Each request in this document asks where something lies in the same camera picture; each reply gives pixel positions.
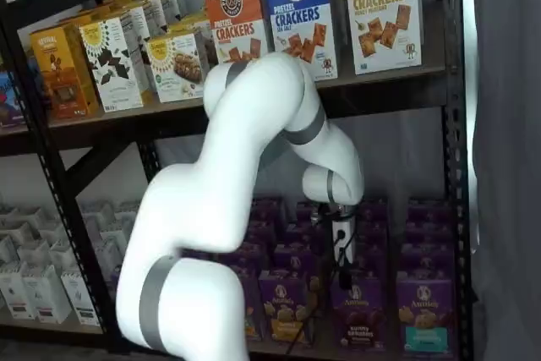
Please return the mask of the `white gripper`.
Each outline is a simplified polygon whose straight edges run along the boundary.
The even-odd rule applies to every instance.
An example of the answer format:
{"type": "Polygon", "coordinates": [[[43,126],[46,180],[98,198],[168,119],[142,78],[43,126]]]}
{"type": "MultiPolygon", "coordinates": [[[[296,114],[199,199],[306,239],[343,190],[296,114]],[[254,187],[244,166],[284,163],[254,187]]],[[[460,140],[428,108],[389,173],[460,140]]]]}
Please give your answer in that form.
{"type": "Polygon", "coordinates": [[[340,289],[350,290],[352,287],[351,268],[355,254],[355,218],[332,222],[332,241],[335,262],[343,262],[336,268],[340,289]]]}

